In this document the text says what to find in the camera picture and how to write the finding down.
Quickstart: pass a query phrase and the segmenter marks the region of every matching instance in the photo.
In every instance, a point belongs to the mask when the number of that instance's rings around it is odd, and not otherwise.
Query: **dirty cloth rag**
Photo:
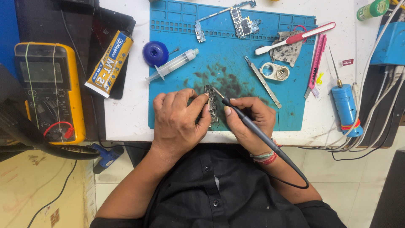
[[[275,40],[272,45],[286,40],[288,37],[301,33],[303,31],[293,31],[293,32],[278,32],[280,38]],[[302,41],[295,42],[291,45],[283,45],[280,47],[276,47],[270,50],[269,54],[271,60],[274,62],[275,60],[289,62],[291,67],[294,67],[295,62],[301,52],[301,47],[303,43]]]

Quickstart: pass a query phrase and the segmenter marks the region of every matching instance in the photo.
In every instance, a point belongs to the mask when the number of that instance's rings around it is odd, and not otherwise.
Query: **floor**
[[[283,147],[283,150],[347,227],[368,228],[394,153],[405,147],[404,138],[405,127],[400,127],[390,149],[379,149],[365,158],[351,161],[334,161],[325,151],[296,147]],[[341,153],[335,157],[355,158],[367,152]],[[95,176],[97,209],[132,169],[131,161],[124,153],[111,167]]]

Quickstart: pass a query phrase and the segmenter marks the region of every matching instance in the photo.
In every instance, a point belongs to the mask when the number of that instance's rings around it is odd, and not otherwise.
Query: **hand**
[[[242,97],[231,99],[233,106],[238,106],[241,110],[246,108],[252,112],[253,122],[269,137],[273,133],[276,122],[276,111],[265,105],[258,97]],[[235,134],[238,142],[253,155],[260,155],[271,151],[254,132],[252,132],[239,119],[238,114],[228,106],[224,107],[226,122]]]
[[[153,100],[155,131],[151,150],[175,163],[194,148],[204,138],[211,123],[208,105],[205,104],[208,97],[208,93],[197,96],[196,91],[190,88],[157,95]],[[187,107],[190,98],[194,100]],[[201,119],[195,124],[201,110]]]

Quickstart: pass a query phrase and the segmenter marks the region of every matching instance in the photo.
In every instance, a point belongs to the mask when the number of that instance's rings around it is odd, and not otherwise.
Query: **pink utility knife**
[[[319,96],[319,92],[315,88],[315,83],[316,83],[316,77],[318,76],[318,70],[319,70],[319,65],[321,63],[322,53],[325,51],[325,47],[326,47],[326,35],[320,34],[319,38],[318,38],[318,43],[316,44],[316,48],[315,48],[315,56],[313,58],[311,74],[309,76],[308,89],[304,95],[305,99],[308,98],[309,93],[311,91],[315,95],[315,98],[318,98],[318,96]]]
[[[293,44],[295,42],[301,41],[301,40],[303,40],[305,38],[308,38],[308,37],[311,37],[313,35],[316,35],[316,34],[331,30],[331,29],[333,29],[335,27],[336,27],[336,23],[334,23],[334,22],[327,23],[325,25],[319,26],[318,28],[314,28],[314,29],[309,30],[307,32],[302,32],[302,33],[299,33],[297,35],[290,36],[286,40],[284,40],[282,42],[279,42],[279,43],[276,43],[274,45],[260,47],[260,48],[256,49],[254,51],[254,53],[258,56],[260,54],[263,54],[263,53],[266,53],[266,52],[270,51],[271,49],[273,49],[275,47],[279,47],[279,46],[286,45],[286,44]]]

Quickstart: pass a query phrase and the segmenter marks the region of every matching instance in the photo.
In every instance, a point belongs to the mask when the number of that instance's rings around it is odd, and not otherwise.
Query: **fingernail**
[[[230,108],[228,106],[224,107],[224,111],[225,111],[225,116],[229,116],[230,115]]]

